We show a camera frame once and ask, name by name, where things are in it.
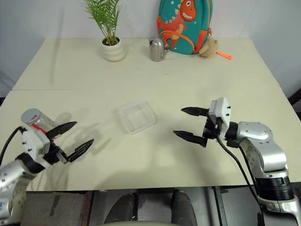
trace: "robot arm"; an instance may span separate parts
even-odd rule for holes
[[[58,161],[66,164],[73,162],[84,154],[92,145],[90,140],[67,156],[56,146],[53,138],[71,129],[76,122],[60,125],[53,130],[42,133],[40,130],[23,132],[25,153],[6,166],[0,166],[0,226],[19,224],[26,201],[26,188],[38,173],[51,167]]]
[[[258,192],[257,201],[263,210],[292,214],[301,226],[301,209],[289,181],[286,156],[273,140],[269,127],[259,122],[231,122],[231,107],[225,98],[213,101],[209,109],[187,107],[182,111],[205,116],[207,121],[202,137],[186,131],[174,131],[176,135],[203,147],[208,139],[225,139],[227,146],[240,147],[246,155]]]

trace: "green backpack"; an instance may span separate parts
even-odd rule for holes
[[[161,0],[158,35],[171,51],[196,54],[211,33],[212,0]]]

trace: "potted plant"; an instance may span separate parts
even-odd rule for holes
[[[120,12],[119,0],[84,0],[84,7],[104,35],[102,47],[108,61],[120,61],[125,57],[121,40],[116,36]]]

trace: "white table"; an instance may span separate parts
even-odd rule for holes
[[[58,123],[78,121],[58,140],[64,150],[70,152],[90,138],[95,143],[74,163],[58,163],[41,173],[29,190],[245,184],[235,162],[215,141],[204,149],[173,134],[186,130],[201,135],[206,119],[181,108],[208,107],[219,97],[231,104],[232,121],[270,126],[286,153],[291,181],[301,180],[300,121],[249,39],[220,39],[220,50],[233,55],[231,61],[168,53],[160,63],[149,60],[146,39],[125,40],[132,45],[119,63],[99,57],[98,40],[62,40],[51,77],[46,53],[56,42],[44,43],[0,108],[0,147],[32,107]],[[114,110],[137,99],[150,104],[158,123],[128,135]],[[238,150],[232,151],[243,161]],[[18,135],[4,163],[21,152]]]

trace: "dinosaur print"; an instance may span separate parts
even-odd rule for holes
[[[162,28],[164,31],[172,31],[163,33],[163,41],[165,47],[168,48],[169,45],[167,40],[172,39],[170,45],[172,48],[176,49],[175,44],[179,40],[179,36],[175,33],[182,34],[186,30],[186,25],[184,21],[191,22],[195,19],[197,12],[194,6],[194,0],[181,0],[178,9],[175,9],[175,16],[173,16],[169,21],[162,21],[161,17],[157,18],[157,29],[158,33]]]

